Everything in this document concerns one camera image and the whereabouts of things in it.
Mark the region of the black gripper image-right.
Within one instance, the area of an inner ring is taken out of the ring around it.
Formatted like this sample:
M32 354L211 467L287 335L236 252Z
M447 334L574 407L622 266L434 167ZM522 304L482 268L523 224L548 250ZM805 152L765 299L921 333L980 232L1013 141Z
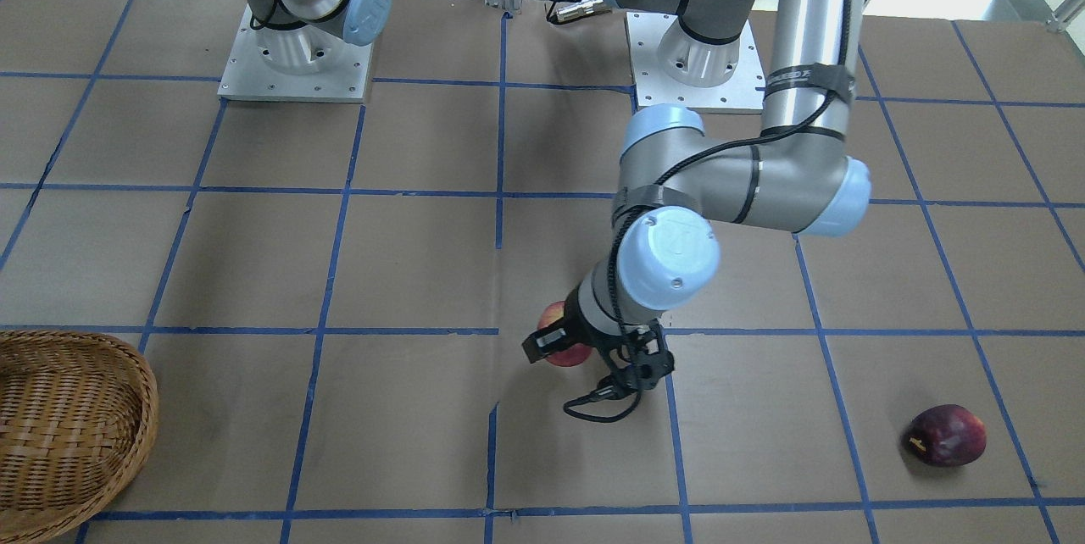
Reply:
M580 343L598 351L616 385L631 391L652 390L674 371L674 355L658 317L631 325L617 324L600 298L593 296L590 281L583 281L570 291L563 327L548 325L536 330L520 347L531 364L546 360L547 351L556 346L560 336L565 336L570 346Z

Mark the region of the silver robot arm image-right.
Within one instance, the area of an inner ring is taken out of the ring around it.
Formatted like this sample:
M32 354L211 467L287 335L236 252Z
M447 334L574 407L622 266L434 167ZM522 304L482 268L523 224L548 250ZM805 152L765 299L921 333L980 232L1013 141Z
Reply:
M522 344L529 363L593 347L599 395L651 389L673 370L659 320L720 265L712 222L843 236L861 222L871 173L845 153L864 0L779 0L762 130L709 138L701 116L656 103L631 116L607 257L570 291L561 319Z

